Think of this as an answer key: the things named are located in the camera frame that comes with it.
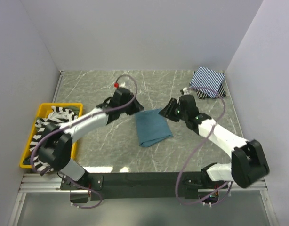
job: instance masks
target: navy striped fabric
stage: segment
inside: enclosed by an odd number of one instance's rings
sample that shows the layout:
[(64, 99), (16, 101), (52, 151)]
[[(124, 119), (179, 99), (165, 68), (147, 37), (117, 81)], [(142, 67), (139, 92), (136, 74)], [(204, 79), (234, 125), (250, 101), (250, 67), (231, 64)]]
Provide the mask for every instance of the navy striped fabric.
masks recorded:
[[(220, 86), (225, 78), (224, 74), (208, 69), (206, 67), (199, 67), (190, 81), (190, 87), (205, 87), (218, 92)], [(206, 89), (198, 89), (211, 98), (217, 97), (215, 93)]]
[[(197, 90), (196, 93), (197, 93), (199, 99), (211, 98), (211, 97), (207, 96), (205, 93), (202, 93), (202, 92), (199, 91), (199, 90)], [(219, 91), (218, 91), (218, 95), (219, 95), (220, 97), (222, 97), (222, 98), (224, 98), (224, 97), (226, 96), (226, 91), (225, 91), (225, 89), (224, 89), (224, 87), (223, 87), (222, 84), (221, 84), (220, 89), (219, 89)]]

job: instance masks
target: marble surface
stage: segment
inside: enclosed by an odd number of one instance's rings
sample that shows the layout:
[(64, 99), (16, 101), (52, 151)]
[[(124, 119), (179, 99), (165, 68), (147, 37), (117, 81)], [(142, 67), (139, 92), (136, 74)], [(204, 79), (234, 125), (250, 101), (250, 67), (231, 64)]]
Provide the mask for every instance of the marble surface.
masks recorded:
[[(56, 102), (82, 102), (84, 113), (114, 93), (116, 78), (127, 73), (138, 84), (138, 101), (146, 110), (163, 108), (170, 97), (178, 98), (180, 89), (188, 86), (192, 71), (65, 71)], [(226, 83), (226, 113), (219, 124), (242, 136)], [(199, 110), (218, 117), (222, 110), (219, 99), (199, 100)], [(121, 115), (106, 127), (88, 133), (78, 141), (76, 161), (89, 172), (170, 172), (180, 171), (188, 155), (203, 139), (181, 122), (168, 121), (172, 138), (145, 148), (138, 144), (134, 116)], [(186, 170), (198, 171), (210, 163), (228, 163), (220, 148), (207, 142), (190, 160)]]

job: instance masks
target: yellow plastic tray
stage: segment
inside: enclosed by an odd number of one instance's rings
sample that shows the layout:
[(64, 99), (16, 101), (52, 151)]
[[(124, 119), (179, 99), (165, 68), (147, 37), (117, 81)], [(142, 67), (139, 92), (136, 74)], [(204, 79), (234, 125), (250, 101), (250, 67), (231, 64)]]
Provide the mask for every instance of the yellow plastic tray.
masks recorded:
[[(30, 132), (30, 135), (28, 137), (28, 140), (26, 142), (25, 145), (25, 149), (23, 152), (23, 155), (21, 157), (21, 161), (20, 161), (20, 167), (21, 168), (26, 168), (26, 169), (31, 169), (32, 166), (31, 165), (25, 165), (23, 164), (24, 159), (26, 159), (28, 156), (31, 156), (31, 152), (30, 152), (30, 143), (32, 141), (32, 137), (36, 134), (37, 130), (35, 127), (35, 123), (36, 123), (36, 119), (37, 117), (41, 117), (41, 118), (46, 118), (51, 112), (51, 106), (56, 106), (56, 107), (69, 107), (69, 106), (74, 106), (79, 108), (79, 117), (82, 116), (83, 114), (83, 104), (82, 103), (42, 103), (38, 109), (36, 118), (34, 120), (33, 126), (32, 126), (32, 130)], [(75, 159), (75, 155), (76, 155), (76, 149), (77, 149), (77, 143), (74, 143), (72, 145), (72, 149), (71, 149), (71, 158)]]

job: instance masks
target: white wall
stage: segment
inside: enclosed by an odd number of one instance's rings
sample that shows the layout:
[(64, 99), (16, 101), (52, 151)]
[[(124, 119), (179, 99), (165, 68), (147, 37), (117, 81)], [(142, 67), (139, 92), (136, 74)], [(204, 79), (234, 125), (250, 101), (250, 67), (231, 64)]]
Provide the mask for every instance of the white wall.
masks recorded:
[(21, 0), (58, 69), (228, 67), (262, 0)]
[(57, 68), (19, 0), (0, 0), (0, 226), (23, 171), (19, 160), (37, 108), (51, 101)]
[(269, 193), (289, 226), (289, 0), (265, 0), (227, 70), (241, 127), (270, 167)]

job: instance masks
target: striped cloth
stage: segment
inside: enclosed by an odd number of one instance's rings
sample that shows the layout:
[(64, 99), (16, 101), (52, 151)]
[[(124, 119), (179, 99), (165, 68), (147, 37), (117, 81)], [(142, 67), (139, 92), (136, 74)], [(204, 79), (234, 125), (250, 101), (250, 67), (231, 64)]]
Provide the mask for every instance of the striped cloth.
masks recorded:
[[(77, 114), (74, 113), (70, 109), (56, 107), (56, 106), (51, 106), (51, 108), (53, 112), (50, 113), (47, 118), (39, 118), (36, 120), (35, 127), (38, 128), (38, 132), (33, 136), (32, 141), (30, 143), (31, 152), (35, 149), (36, 145), (41, 140), (45, 126), (47, 126), (50, 123), (58, 125), (63, 122), (72, 121), (78, 118)], [(38, 172), (42, 172), (43, 170), (50, 167), (48, 163), (41, 162), (38, 156), (35, 156), (33, 160), (34, 160), (35, 168), (37, 169)]]
[[(208, 69), (206, 67), (199, 67), (190, 81), (190, 87), (205, 87), (218, 92), (224, 78), (224, 74)], [(216, 94), (210, 90), (199, 89), (199, 91), (206, 94), (208, 97), (217, 97)]]
[[(198, 98), (199, 98), (199, 99), (211, 98), (211, 97), (209, 97), (209, 96), (206, 95), (205, 93), (202, 93), (202, 92), (199, 91), (199, 90), (197, 90), (196, 92), (197, 92), (197, 95), (198, 95)], [(218, 95), (219, 95), (220, 97), (225, 97), (225, 96), (226, 96), (226, 91), (225, 91), (225, 89), (224, 89), (224, 87), (223, 87), (222, 84), (221, 84), (221, 86), (220, 86), (220, 88), (219, 88)]]

